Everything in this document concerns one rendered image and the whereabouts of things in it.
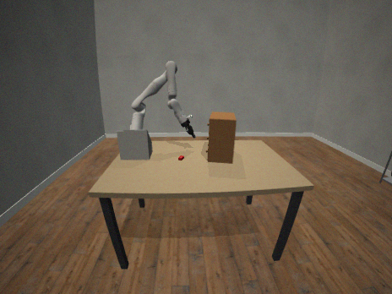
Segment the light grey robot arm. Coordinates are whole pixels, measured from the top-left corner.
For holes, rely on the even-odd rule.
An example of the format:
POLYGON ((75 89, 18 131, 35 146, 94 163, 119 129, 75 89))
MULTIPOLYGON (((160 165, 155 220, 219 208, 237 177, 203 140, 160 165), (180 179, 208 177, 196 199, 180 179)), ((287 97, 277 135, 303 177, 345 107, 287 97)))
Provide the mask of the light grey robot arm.
POLYGON ((180 124, 186 122, 191 117, 187 118, 183 113, 179 103, 176 99, 177 96, 177 86, 175 80, 175 73, 177 72, 177 65, 173 61, 169 61, 166 64, 166 71, 157 79, 154 79, 150 85, 145 89, 145 91, 133 102, 132 108, 135 111, 142 112, 133 114, 132 124, 130 125, 130 130, 143 129, 143 121, 146 110, 146 105, 142 102, 145 98, 156 94, 161 87, 168 80, 168 101, 167 105, 170 109, 174 110, 174 114, 180 124))

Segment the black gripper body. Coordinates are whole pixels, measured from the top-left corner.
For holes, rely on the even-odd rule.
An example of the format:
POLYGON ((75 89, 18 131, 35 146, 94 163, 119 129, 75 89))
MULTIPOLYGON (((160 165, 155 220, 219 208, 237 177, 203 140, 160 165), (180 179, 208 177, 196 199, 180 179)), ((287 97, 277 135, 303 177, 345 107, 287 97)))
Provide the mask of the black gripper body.
POLYGON ((186 129, 188 128, 188 129, 191 131, 191 129, 189 128, 189 126, 190 126, 189 124, 190 124, 190 121, 187 120, 186 122, 182 123, 181 125, 182 125, 183 128, 184 128, 184 127, 185 127, 186 129))

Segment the brown wooden chest of drawers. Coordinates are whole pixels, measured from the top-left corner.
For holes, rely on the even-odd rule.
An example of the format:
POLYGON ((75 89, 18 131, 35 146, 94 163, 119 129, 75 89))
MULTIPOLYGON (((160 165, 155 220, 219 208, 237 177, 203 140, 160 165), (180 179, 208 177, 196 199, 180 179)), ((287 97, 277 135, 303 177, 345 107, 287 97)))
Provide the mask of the brown wooden chest of drawers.
POLYGON ((231 120, 210 116, 208 162, 232 164, 237 120, 233 112, 217 113, 231 120))

